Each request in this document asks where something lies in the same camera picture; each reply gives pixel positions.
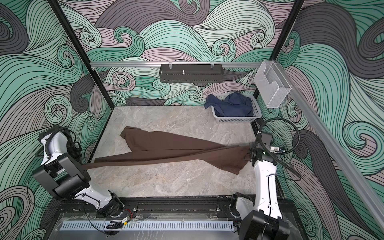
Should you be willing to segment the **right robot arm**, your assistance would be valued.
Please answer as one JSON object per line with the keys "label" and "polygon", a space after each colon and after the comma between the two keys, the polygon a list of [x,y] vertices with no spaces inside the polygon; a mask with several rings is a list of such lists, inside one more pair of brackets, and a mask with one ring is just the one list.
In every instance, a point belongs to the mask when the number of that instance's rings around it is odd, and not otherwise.
{"label": "right robot arm", "polygon": [[277,196],[277,153],[272,147],[272,135],[258,132],[250,146],[250,160],[256,177],[256,195],[235,193],[230,209],[241,222],[237,226],[240,240],[287,240],[291,230],[283,220]]}

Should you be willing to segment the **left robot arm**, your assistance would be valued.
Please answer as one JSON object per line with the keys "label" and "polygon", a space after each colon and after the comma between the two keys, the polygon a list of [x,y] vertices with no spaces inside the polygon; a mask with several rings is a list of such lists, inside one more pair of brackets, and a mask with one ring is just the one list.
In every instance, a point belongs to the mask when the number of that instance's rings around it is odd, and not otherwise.
{"label": "left robot arm", "polygon": [[106,189],[97,189],[81,164],[82,148],[67,127],[54,126],[39,134],[43,160],[32,173],[34,179],[56,200],[81,200],[104,217],[120,217],[124,204]]}

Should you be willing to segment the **brown trousers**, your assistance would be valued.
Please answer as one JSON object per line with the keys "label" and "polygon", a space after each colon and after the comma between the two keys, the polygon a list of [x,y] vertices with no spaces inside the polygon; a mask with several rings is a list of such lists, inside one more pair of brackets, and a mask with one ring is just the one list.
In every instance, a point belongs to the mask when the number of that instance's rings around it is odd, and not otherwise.
{"label": "brown trousers", "polygon": [[85,169],[116,166],[142,166],[202,160],[229,173],[238,175],[250,160],[248,146],[225,146],[202,139],[134,127],[121,133],[129,153],[96,158],[84,164]]}

